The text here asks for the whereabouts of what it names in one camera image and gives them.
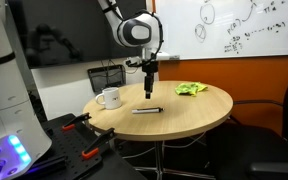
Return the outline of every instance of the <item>table top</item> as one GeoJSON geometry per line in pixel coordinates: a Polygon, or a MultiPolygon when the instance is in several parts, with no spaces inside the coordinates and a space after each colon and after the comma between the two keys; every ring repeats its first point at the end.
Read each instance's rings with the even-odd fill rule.
{"type": "Polygon", "coordinates": [[[210,130],[224,122],[231,113],[231,96],[212,85],[196,97],[177,95],[175,88],[187,81],[156,81],[151,99],[145,99],[144,84],[119,88],[122,106],[106,110],[89,101],[90,124],[99,132],[115,128],[117,138],[133,141],[163,141],[189,137],[210,130]],[[161,107],[161,113],[132,114],[133,109],[161,107]]]}

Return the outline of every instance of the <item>handwritten equations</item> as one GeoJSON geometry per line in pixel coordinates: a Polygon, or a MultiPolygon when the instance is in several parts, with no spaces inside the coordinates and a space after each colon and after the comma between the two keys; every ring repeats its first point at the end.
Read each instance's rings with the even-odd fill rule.
{"type": "Polygon", "coordinates": [[[288,55],[288,0],[156,0],[162,50],[181,59],[288,55]]]}

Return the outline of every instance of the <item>black pen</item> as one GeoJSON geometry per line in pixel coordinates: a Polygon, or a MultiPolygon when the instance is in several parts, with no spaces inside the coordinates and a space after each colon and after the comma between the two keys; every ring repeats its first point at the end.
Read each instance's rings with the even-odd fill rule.
{"type": "Polygon", "coordinates": [[[147,108],[147,109],[133,109],[132,113],[133,114],[142,114],[142,113],[159,113],[164,111],[164,108],[147,108]]]}

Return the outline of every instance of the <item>white mug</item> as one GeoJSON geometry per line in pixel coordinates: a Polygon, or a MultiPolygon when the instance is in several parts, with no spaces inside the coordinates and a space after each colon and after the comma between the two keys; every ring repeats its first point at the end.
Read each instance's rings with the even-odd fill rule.
{"type": "Polygon", "coordinates": [[[106,109],[116,109],[122,105],[119,89],[117,87],[110,87],[103,89],[102,93],[95,97],[97,104],[104,105],[106,109]]]}

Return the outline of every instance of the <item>yellow-green cloth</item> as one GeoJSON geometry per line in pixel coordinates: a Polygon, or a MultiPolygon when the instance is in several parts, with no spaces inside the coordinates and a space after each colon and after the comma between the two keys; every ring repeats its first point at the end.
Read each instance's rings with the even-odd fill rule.
{"type": "Polygon", "coordinates": [[[175,88],[175,92],[178,95],[181,94],[189,94],[191,96],[196,96],[197,92],[206,90],[207,86],[200,82],[192,82],[192,83],[182,83],[175,88]]]}

